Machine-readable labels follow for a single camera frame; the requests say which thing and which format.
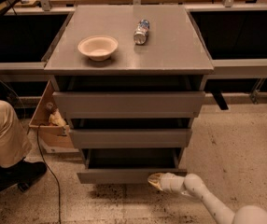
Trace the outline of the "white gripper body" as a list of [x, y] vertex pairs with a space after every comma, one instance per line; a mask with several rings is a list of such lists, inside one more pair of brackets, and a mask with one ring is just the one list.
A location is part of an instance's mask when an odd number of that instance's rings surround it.
[[184, 188], [184, 177], [166, 173], [161, 178], [162, 190], [169, 193], [182, 193]]

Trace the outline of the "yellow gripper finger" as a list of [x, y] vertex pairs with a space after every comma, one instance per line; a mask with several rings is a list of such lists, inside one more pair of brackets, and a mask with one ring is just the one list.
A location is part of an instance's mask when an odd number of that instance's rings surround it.
[[151, 174], [148, 177], [148, 183], [154, 188], [160, 191], [163, 191], [162, 184], [161, 184], [162, 176], [163, 176], [163, 173]]

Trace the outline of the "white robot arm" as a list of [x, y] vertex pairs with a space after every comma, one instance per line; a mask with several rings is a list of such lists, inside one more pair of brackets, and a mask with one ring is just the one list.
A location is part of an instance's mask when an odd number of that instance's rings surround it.
[[148, 183], [161, 191], [199, 200], [217, 224], [267, 224], [267, 211], [255, 205], [246, 205], [233, 212], [207, 188], [198, 175], [156, 173], [148, 177]]

